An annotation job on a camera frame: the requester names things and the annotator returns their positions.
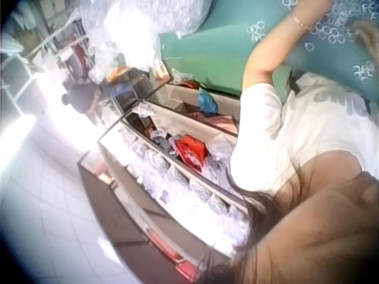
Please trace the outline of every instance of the long dark hair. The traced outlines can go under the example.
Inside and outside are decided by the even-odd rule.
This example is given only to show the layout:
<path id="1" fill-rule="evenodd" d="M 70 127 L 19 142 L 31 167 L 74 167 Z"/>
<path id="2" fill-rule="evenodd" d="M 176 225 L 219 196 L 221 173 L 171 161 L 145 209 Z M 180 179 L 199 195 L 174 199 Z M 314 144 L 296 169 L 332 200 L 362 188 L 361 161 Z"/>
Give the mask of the long dark hair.
<path id="1" fill-rule="evenodd" d="M 200 275 L 193 281 L 194 284 L 245 284 L 248 277 L 249 283 L 256 283 L 256 245 L 267 235 L 267 233 L 296 206 L 305 200 L 309 193 L 309 182 L 305 178 L 299 167 L 295 167 L 297 182 L 290 179 L 287 186 L 291 191 L 291 198 L 286 206 L 281 204 L 277 198 L 257 191 L 246 191 L 238 187 L 230 175 L 227 175 L 229 183 L 239 192 L 248 210 L 249 232 L 245 242 L 237 248 L 236 255 L 228 263 L 213 265 L 212 251 L 199 265 Z M 247 276 L 248 257 L 253 252 L 253 265 L 255 269 Z"/>

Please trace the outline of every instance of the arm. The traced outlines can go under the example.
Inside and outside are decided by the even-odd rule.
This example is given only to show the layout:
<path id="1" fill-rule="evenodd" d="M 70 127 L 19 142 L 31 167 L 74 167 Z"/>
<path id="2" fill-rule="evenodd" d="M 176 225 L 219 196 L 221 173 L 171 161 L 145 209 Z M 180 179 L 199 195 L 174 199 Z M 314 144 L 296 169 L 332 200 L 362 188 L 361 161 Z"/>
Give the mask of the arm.
<path id="1" fill-rule="evenodd" d="M 333 0 L 298 0 L 293 11 L 251 52 L 243 74 L 242 90 L 257 83 L 272 85 L 273 71 L 307 32 L 306 27 L 312 27 L 331 9 L 332 4 Z"/>

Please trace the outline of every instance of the white tile floor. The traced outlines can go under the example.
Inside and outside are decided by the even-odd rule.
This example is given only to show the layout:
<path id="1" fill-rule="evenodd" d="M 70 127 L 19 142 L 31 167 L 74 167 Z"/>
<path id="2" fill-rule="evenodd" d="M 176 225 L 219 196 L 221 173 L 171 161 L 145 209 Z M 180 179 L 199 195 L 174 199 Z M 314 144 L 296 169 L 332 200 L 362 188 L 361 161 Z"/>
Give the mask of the white tile floor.
<path id="1" fill-rule="evenodd" d="M 32 141 L 1 173 L 0 188 L 1 237 L 38 283 L 139 282 L 98 245 L 104 235 L 78 175 L 68 174 Z"/>

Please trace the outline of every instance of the hand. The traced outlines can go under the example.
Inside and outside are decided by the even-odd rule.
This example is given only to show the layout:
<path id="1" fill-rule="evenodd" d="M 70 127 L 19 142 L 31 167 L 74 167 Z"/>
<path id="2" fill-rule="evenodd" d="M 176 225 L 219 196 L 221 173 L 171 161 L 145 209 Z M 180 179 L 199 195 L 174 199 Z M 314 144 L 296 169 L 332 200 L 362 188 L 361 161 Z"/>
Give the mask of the hand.
<path id="1" fill-rule="evenodd" d="M 334 0 L 298 0 L 293 13 L 301 22 L 312 27 L 334 4 Z"/>

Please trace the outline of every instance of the clothing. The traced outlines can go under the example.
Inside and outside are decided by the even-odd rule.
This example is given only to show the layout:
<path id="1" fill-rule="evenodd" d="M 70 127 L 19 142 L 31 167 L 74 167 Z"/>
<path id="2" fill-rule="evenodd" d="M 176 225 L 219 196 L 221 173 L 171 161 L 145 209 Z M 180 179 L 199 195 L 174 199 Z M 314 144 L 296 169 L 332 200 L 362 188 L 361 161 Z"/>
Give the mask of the clothing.
<path id="1" fill-rule="evenodd" d="M 94 83 L 75 85 L 69 92 L 69 103 L 80 114 L 85 114 L 90 109 L 95 98 L 98 86 Z"/>
<path id="2" fill-rule="evenodd" d="M 239 187 L 275 195 L 295 174 L 292 162 L 301 167 L 334 150 L 350 152 L 363 171 L 379 179 L 379 132 L 363 99 L 335 83 L 316 79 L 315 84 L 303 86 L 284 106 L 269 84 L 242 93 L 238 141 L 230 159 Z"/>
<path id="3" fill-rule="evenodd" d="M 69 93 L 69 103 L 80 114 L 85 114 L 91 107 L 96 90 L 100 89 L 99 102 L 122 95 L 133 90 L 130 82 L 123 82 L 113 86 L 103 80 L 99 85 L 90 82 L 83 85 L 75 85 Z"/>

